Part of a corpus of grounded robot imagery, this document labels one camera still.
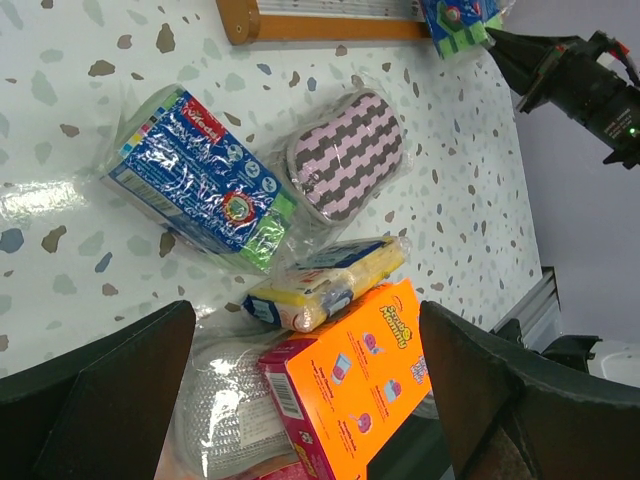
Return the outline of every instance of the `scrub daddy logo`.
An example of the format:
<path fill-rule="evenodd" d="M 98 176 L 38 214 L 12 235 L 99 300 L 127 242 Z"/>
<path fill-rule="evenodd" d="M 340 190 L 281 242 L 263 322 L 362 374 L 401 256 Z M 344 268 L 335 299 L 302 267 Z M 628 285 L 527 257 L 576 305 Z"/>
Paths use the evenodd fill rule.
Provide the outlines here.
<path fill-rule="evenodd" d="M 393 336 L 396 337 L 398 347 L 400 347 L 400 349 L 407 348 L 407 343 L 413 337 L 413 333 L 411 333 L 411 329 L 398 317 L 396 307 L 394 305 L 382 307 L 380 308 L 380 312 L 382 312 L 382 318 L 384 318 L 393 332 Z"/>

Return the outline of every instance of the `scrub daddy box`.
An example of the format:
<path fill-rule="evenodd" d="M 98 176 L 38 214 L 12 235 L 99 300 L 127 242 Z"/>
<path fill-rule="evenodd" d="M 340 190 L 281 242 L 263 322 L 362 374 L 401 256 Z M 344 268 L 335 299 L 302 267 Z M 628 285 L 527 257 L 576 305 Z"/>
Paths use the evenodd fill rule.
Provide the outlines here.
<path fill-rule="evenodd" d="M 343 312 L 260 359 L 310 479 L 359 478 L 431 389 L 409 280 L 377 287 Z"/>
<path fill-rule="evenodd" d="M 103 182 L 197 249 L 267 271 L 296 202 L 189 92 L 154 94 L 118 132 Z"/>

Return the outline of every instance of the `sponge in plastic bag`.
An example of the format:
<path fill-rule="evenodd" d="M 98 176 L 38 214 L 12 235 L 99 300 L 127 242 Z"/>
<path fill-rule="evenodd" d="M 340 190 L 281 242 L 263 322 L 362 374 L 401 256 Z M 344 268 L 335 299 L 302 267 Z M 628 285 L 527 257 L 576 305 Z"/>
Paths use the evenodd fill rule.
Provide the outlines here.
<path fill-rule="evenodd" d="M 257 365 L 270 340 L 273 334 L 194 339 L 170 430 L 188 472 L 220 480 L 293 452 Z"/>
<path fill-rule="evenodd" d="M 342 226 L 408 162 L 403 130 L 383 95 L 363 88 L 291 135 L 279 159 L 312 217 Z"/>
<path fill-rule="evenodd" d="M 152 95 L 121 126 L 102 180 L 187 243 L 254 273 L 271 268 L 297 205 L 179 85 Z"/>
<path fill-rule="evenodd" d="M 400 267 L 409 249 L 404 237 L 338 242 L 252 288 L 244 306 L 265 322 L 311 332 Z"/>
<path fill-rule="evenodd" d="M 489 40 L 485 26 L 502 28 L 498 0 L 421 0 L 433 43 L 442 58 Z"/>

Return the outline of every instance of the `blue package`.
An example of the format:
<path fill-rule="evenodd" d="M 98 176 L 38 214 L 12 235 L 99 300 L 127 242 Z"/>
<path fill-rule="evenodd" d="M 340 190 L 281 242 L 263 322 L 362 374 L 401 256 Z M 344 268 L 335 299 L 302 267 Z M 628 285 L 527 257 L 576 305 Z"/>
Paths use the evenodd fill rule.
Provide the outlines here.
<path fill-rule="evenodd" d="M 485 26 L 502 28 L 497 0 L 421 0 L 421 5 L 442 58 L 487 41 Z"/>
<path fill-rule="evenodd" d="M 130 123 L 105 183 L 199 250 L 267 271 L 296 207 L 276 176 L 179 86 Z"/>

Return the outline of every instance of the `white table surface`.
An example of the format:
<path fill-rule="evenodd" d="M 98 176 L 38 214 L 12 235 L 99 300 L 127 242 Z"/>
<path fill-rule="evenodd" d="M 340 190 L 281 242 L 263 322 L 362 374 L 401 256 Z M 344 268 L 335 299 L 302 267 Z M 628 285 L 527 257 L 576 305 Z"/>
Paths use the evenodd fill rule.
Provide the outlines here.
<path fill-rule="evenodd" d="M 172 51 L 157 48 L 161 30 Z M 233 49 L 212 0 L 0 0 L 0 59 L 0 377 L 175 299 L 206 315 L 258 281 L 161 247 L 160 227 L 86 180 L 129 87 L 144 100 L 179 81 L 261 150 L 353 75 L 371 78 L 405 118 L 415 168 L 344 237 L 406 235 L 411 261 L 393 279 L 485 329 L 541 278 L 509 90 L 486 54 L 444 63 L 426 41 Z"/>

